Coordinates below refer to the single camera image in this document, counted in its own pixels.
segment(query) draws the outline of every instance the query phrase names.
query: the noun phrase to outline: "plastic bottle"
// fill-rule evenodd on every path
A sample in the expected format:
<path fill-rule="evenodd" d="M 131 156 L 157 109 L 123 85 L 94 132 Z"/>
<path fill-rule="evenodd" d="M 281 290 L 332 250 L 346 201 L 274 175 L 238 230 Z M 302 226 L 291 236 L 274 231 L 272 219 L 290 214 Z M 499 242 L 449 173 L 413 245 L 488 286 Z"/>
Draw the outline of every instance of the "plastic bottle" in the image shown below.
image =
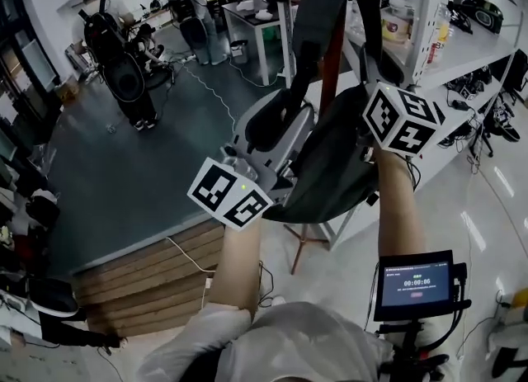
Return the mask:
<path fill-rule="evenodd" d="M 351 29 L 359 34 L 365 33 L 365 28 L 363 27 L 363 20 L 361 19 L 360 6 L 357 4 L 357 0 L 352 0 L 351 14 Z"/>
<path fill-rule="evenodd" d="M 381 12 L 382 35 L 385 40 L 404 44 L 410 37 L 416 0 L 389 0 Z"/>
<path fill-rule="evenodd" d="M 441 0 L 440 10 L 436 15 L 436 29 L 433 36 L 433 43 L 427 58 L 428 64 L 437 64 L 440 62 L 446 41 L 449 38 L 449 24 L 451 21 L 451 13 L 447 8 L 449 0 Z"/>

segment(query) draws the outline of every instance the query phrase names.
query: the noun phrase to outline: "display screen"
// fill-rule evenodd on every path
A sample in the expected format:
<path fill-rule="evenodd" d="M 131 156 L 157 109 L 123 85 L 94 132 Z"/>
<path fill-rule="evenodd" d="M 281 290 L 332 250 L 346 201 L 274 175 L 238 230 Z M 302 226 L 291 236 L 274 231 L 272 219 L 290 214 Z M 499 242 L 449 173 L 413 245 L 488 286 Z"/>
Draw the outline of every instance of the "display screen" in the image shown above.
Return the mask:
<path fill-rule="evenodd" d="M 408 306 L 449 299 L 449 263 L 386 267 L 382 306 Z"/>

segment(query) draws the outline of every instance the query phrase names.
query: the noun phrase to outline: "screen bezel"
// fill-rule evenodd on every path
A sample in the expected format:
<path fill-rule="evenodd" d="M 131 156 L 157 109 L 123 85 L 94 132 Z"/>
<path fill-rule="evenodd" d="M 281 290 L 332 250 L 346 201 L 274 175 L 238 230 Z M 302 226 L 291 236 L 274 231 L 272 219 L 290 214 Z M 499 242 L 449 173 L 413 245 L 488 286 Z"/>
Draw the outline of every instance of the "screen bezel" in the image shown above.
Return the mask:
<path fill-rule="evenodd" d="M 405 306 L 383 306 L 383 288 L 385 269 L 388 267 L 428 265 L 432 263 L 447 262 L 448 290 L 447 300 L 435 301 L 425 304 L 414 304 Z M 455 291 L 455 278 L 453 276 L 453 252 L 445 250 L 442 252 L 432 252 L 423 254 L 411 254 L 406 256 L 383 256 L 379 258 L 378 290 L 376 306 L 374 311 L 374 321 L 395 321 L 430 318 L 453 313 L 453 293 Z"/>

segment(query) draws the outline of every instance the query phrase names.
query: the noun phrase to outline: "trash bin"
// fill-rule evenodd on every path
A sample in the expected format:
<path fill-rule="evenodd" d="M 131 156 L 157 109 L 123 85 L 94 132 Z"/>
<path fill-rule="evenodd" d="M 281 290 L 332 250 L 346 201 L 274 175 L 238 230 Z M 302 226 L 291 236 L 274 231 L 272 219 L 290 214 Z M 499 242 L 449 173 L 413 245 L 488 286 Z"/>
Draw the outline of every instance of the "trash bin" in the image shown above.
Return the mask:
<path fill-rule="evenodd" d="M 235 40 L 230 45 L 231 55 L 236 64 L 245 64 L 248 61 L 248 41 Z"/>

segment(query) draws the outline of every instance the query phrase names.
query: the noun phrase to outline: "small monitor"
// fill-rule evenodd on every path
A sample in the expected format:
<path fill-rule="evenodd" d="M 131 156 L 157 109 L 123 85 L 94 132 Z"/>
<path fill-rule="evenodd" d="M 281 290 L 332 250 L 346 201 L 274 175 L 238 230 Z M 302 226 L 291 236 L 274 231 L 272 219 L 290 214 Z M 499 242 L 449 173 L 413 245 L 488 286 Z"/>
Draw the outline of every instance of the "small monitor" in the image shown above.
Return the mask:
<path fill-rule="evenodd" d="M 452 251 L 382 257 L 374 320 L 452 313 L 453 289 Z"/>

